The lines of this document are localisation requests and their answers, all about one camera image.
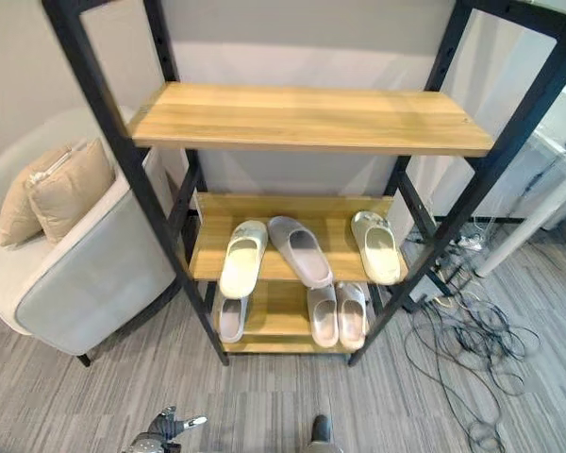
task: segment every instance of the table leg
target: table leg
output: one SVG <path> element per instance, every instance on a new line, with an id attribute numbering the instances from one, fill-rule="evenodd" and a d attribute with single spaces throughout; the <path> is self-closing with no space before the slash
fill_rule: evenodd
<path id="1" fill-rule="evenodd" d="M 501 245 L 489 255 L 475 273 L 486 277 L 495 267 L 509 256 L 516 248 L 532 236 L 541 225 L 566 201 L 566 179 L 564 179 L 537 208 L 511 233 Z"/>

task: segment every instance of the chair leg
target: chair leg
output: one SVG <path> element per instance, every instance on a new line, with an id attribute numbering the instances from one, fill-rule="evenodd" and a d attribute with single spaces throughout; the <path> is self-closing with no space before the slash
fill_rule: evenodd
<path id="1" fill-rule="evenodd" d="M 88 358 L 88 356 L 86 354 L 82 354 L 81 356 L 76 356 L 77 359 L 79 361 L 82 362 L 82 364 L 88 368 L 89 366 L 91 366 L 91 360 Z"/>

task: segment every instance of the sofa armrest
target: sofa armrest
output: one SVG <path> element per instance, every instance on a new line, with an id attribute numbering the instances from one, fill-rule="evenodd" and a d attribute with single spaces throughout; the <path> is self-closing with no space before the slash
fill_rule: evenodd
<path id="1" fill-rule="evenodd" d="M 173 202 L 158 152 L 152 150 L 144 164 L 169 211 Z M 138 201 L 118 175 L 31 276 L 15 318 L 53 347 L 80 355 L 151 303 L 174 277 Z"/>

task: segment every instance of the armchair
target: armchair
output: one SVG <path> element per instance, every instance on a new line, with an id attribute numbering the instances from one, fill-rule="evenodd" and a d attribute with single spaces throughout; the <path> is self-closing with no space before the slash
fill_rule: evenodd
<path id="1" fill-rule="evenodd" d="M 1 208 L 10 182 L 30 161 L 51 147 L 92 137 L 102 138 L 115 168 L 105 195 L 57 244 L 39 235 L 0 246 L 0 318 L 82 361 L 156 299 L 174 271 L 89 110 L 53 117 L 0 155 Z M 143 166 L 164 212 L 170 212 L 173 199 L 155 149 Z"/>

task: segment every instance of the slide sandal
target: slide sandal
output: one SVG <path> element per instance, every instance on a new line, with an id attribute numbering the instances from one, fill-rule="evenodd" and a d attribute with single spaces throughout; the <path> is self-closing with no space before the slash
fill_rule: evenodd
<path id="1" fill-rule="evenodd" d="M 331 284 L 333 274 L 312 231 L 291 217 L 273 217 L 268 223 L 273 245 L 309 288 Z"/>
<path id="2" fill-rule="evenodd" d="M 242 299 L 254 291 L 267 242 L 266 226 L 257 220 L 248 220 L 235 228 L 218 284 L 226 298 Z"/>
<path id="3" fill-rule="evenodd" d="M 367 277 L 380 285 L 396 283 L 400 278 L 400 260 L 388 221 L 362 210 L 352 218 L 351 228 Z"/>
<path id="4" fill-rule="evenodd" d="M 247 312 L 247 297 L 243 299 L 228 299 L 218 292 L 217 307 L 220 307 L 218 327 L 223 343 L 236 343 L 243 336 L 245 314 Z"/>
<path id="5" fill-rule="evenodd" d="M 361 349 L 367 335 L 365 294 L 356 283 L 338 283 L 336 296 L 341 344 L 352 351 Z"/>
<path id="6" fill-rule="evenodd" d="M 335 346 L 339 339 L 336 292 L 333 285 L 308 290 L 308 317 L 312 339 L 320 347 Z"/>

